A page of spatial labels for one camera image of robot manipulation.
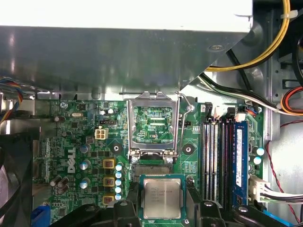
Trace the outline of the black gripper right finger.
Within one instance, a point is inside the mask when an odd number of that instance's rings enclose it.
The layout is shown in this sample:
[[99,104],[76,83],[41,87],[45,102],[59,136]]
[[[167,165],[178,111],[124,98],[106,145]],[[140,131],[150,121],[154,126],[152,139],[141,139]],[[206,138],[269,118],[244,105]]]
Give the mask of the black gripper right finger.
[[240,205],[227,213],[214,201],[202,200],[193,182],[186,182],[186,216],[192,227],[284,227],[251,206]]

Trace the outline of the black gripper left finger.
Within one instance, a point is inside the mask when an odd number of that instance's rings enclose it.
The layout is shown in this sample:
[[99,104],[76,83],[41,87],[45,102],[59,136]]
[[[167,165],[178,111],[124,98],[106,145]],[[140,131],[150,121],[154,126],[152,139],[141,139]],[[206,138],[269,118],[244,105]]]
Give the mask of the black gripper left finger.
[[52,227],[140,227],[138,182],[130,183],[125,200],[113,201],[107,208],[85,204],[51,224]]

